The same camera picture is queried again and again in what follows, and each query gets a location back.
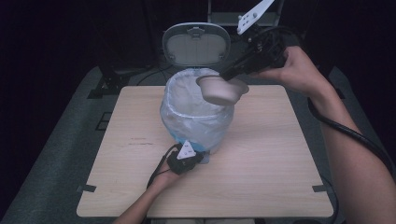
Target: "wooden table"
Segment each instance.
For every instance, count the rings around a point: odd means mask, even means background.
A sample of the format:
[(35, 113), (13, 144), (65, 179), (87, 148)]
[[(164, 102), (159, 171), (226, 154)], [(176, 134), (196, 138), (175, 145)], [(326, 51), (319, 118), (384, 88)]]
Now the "wooden table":
[[(167, 189), (149, 217), (329, 217), (332, 205), (280, 86), (249, 86), (210, 163)], [(164, 87), (125, 87), (78, 205), (81, 217), (117, 217), (145, 190), (175, 141), (160, 116)]]

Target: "open lid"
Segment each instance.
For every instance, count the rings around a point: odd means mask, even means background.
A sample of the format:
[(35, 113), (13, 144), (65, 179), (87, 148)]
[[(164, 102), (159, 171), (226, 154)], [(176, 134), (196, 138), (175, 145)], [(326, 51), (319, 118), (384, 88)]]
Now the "open lid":
[(222, 27), (207, 22), (172, 26), (163, 34), (166, 60), (178, 66), (209, 66), (225, 60), (231, 40)]

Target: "floor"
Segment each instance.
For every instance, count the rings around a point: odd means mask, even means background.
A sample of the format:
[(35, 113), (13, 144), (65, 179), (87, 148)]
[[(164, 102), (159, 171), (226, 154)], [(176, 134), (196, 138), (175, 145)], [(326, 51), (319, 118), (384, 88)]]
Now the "floor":
[[(228, 62), (237, 57), (242, 48), (243, 43), (235, 42)], [(219, 70), (221, 65), (212, 68)], [(166, 84), (169, 77), (181, 69), (170, 66), (162, 57), (158, 68), (132, 76), (128, 85), (162, 86)], [(94, 67), (82, 80), (1, 223), (109, 223), (114, 220), (114, 217), (84, 218), (76, 214), (81, 186), (84, 186), (88, 179), (105, 134), (106, 121), (109, 120), (118, 99), (117, 94), (104, 95), (99, 99), (88, 99), (91, 90), (96, 88), (101, 77), (98, 67)], [(272, 81), (252, 79), (246, 75), (241, 75), (239, 78), (249, 85), (275, 84)], [(343, 72), (334, 67), (330, 79), (334, 87), (345, 96), (343, 101), (359, 128), (380, 145), (377, 135), (365, 117)], [(319, 122), (310, 114), (305, 97), (292, 91), (288, 91), (288, 96), (335, 209), (335, 217), (315, 218), (314, 220), (323, 224), (341, 223), (344, 219), (337, 209), (336, 197), (332, 190)], [(265, 222), (311, 223), (309, 220), (312, 219), (271, 217), (266, 218)]]

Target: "plastic bag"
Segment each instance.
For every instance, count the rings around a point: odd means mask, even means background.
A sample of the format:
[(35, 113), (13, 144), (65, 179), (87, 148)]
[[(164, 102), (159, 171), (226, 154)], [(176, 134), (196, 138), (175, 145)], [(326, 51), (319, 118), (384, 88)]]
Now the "plastic bag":
[(189, 140), (196, 151), (214, 153), (233, 121), (233, 105), (208, 103), (195, 82), (218, 74), (208, 68), (186, 69), (172, 76), (165, 87), (160, 109), (163, 124), (177, 142)]

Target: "person's right hand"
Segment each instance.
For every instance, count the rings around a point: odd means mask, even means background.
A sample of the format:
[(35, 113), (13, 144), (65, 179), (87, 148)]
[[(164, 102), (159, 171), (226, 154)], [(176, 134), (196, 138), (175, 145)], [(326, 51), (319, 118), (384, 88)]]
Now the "person's right hand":
[(287, 60), (282, 68), (264, 69), (251, 76), (276, 80), (307, 97), (315, 97), (331, 86), (300, 47), (287, 47), (284, 56)]

